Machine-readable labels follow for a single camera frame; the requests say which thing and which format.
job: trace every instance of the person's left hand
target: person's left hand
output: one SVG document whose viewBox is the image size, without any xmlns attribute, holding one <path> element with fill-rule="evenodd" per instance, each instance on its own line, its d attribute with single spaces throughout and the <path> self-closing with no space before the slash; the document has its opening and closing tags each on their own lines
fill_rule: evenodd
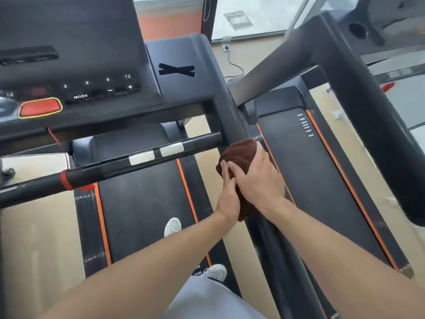
<svg viewBox="0 0 425 319">
<path fill-rule="evenodd" d="M 222 160 L 220 165 L 221 175 L 223 176 L 223 190 L 218 197 L 215 213 L 223 215 L 229 225 L 233 227 L 238 221 L 239 212 L 241 211 L 241 203 L 236 193 L 236 178 L 230 179 L 229 167 L 226 161 Z"/>
</svg>

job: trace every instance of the person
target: person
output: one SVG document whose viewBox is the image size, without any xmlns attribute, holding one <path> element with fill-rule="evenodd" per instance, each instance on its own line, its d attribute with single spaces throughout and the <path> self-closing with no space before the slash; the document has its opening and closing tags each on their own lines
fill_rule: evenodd
<svg viewBox="0 0 425 319">
<path fill-rule="evenodd" d="M 211 216 L 183 230 L 170 220 L 162 240 L 89 277 L 42 318 L 263 319 L 214 280 L 224 280 L 222 266 L 191 276 L 238 220 L 236 184 L 292 243 L 342 318 L 424 318 L 424 289 L 284 198 L 283 180 L 260 143 L 247 174 L 231 162 L 221 166 L 223 190 Z"/>
</svg>

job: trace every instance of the black cable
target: black cable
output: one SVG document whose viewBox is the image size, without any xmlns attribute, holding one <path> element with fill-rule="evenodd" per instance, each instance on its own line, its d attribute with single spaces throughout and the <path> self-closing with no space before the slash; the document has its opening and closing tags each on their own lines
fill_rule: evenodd
<svg viewBox="0 0 425 319">
<path fill-rule="evenodd" d="M 242 74 L 234 75 L 234 76 L 226 76 L 225 78 L 229 78 L 229 77 L 239 77 L 239 76 L 242 76 L 242 75 L 244 75 L 244 74 L 245 74 L 245 72 L 243 71 L 243 68 L 242 68 L 241 66 L 238 66 L 237 64 L 234 64 L 234 63 L 232 63 L 232 62 L 230 61 L 230 51 L 229 51 L 229 55 L 228 55 L 228 57 L 227 57 L 227 60 L 229 61 L 229 63 L 230 63 L 232 66 L 235 66 L 235 67 L 239 68 L 239 69 L 242 71 Z"/>
</svg>

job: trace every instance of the hand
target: hand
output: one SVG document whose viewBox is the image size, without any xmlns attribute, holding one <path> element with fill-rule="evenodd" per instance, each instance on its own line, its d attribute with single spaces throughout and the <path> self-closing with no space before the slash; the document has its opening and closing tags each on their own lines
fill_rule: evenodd
<svg viewBox="0 0 425 319">
<path fill-rule="evenodd" d="M 270 162 L 269 154 L 257 142 L 257 152 L 247 174 L 233 162 L 228 162 L 228 165 L 246 200 L 270 219 L 268 211 L 279 204 L 284 197 L 285 184 L 282 176 Z"/>
<path fill-rule="evenodd" d="M 218 197 L 215 213 L 223 215 L 232 228 L 238 221 L 241 203 L 236 193 L 236 178 L 230 179 L 226 161 L 221 161 L 220 165 L 221 175 L 223 176 L 223 190 Z"/>
</svg>

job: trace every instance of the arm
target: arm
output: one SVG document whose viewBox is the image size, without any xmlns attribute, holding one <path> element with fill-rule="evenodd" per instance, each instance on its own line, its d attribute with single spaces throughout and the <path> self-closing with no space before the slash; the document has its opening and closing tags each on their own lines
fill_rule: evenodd
<svg viewBox="0 0 425 319">
<path fill-rule="evenodd" d="M 238 220 L 236 179 L 229 179 L 227 164 L 222 168 L 223 191 L 211 216 L 89 277 L 42 319 L 160 316 L 205 255 Z"/>
<path fill-rule="evenodd" d="M 425 290 L 283 197 L 284 183 L 258 143 L 242 194 L 291 242 L 343 319 L 423 318 Z"/>
</svg>

